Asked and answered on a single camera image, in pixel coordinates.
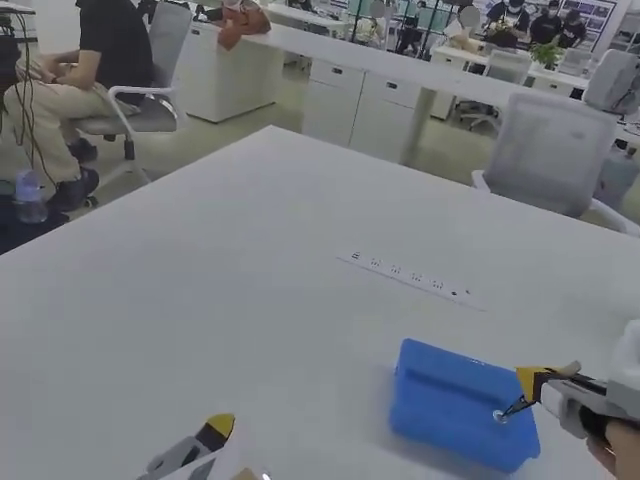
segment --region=chair armrest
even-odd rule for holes
[[[174,90],[175,90],[174,87],[155,88],[155,87],[115,86],[109,89],[109,102],[111,103],[111,106],[113,107],[116,114],[120,118],[120,121],[124,124],[125,128],[127,129],[127,133],[129,134],[130,137],[132,137],[135,132],[131,127],[131,124],[127,120],[127,116],[120,109],[120,105],[118,104],[116,95],[119,93],[139,93],[141,95],[156,94],[156,95],[167,95],[170,97],[171,94],[174,92]]]
[[[640,226],[633,223],[628,218],[620,215],[609,205],[602,203],[600,200],[592,198],[589,208],[590,210],[594,210],[605,217],[619,232],[626,233],[627,235],[631,235],[632,237],[640,238]]]
[[[489,185],[487,185],[487,182],[484,180],[484,170],[474,170],[471,172],[471,181],[473,182],[473,186],[478,190],[491,193]]]

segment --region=hand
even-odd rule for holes
[[[640,431],[611,421],[606,435],[614,454],[590,438],[587,447],[591,454],[618,480],[637,480],[640,476]]]

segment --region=khaki pants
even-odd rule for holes
[[[4,104],[17,139],[24,138],[27,156],[34,170],[40,174],[47,194],[52,195],[55,184],[80,178],[78,161],[67,148],[67,143],[78,140],[80,135],[69,120],[112,116],[116,113],[103,85],[96,83],[91,90],[85,91],[70,85],[47,84],[40,80],[40,63],[31,60],[30,65],[29,74],[33,81],[31,84],[20,81],[15,87],[9,88],[4,95]],[[23,57],[16,65],[19,80],[25,79],[25,68]],[[134,106],[119,103],[125,115],[137,111]],[[33,138],[29,124],[33,126]]]

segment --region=chair backrest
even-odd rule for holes
[[[558,71],[569,75],[581,75],[590,60],[591,52],[568,48],[558,65]]]
[[[191,27],[191,10],[161,2],[149,29],[153,52],[154,87],[170,87],[182,46]]]
[[[485,181],[498,195],[579,217],[615,131],[614,116],[575,100],[513,94]]]
[[[522,85],[527,79],[531,58],[528,55],[493,49],[484,74],[487,77]]]

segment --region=plastic bottle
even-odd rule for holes
[[[611,151],[602,165],[598,184],[593,194],[594,198],[614,210],[620,209],[624,196],[640,173],[640,166],[633,159],[635,153],[636,149],[633,147],[626,150],[618,145],[611,147]]]
[[[49,210],[42,198],[38,176],[33,170],[18,174],[14,198],[16,216],[22,223],[42,223],[47,219]]]

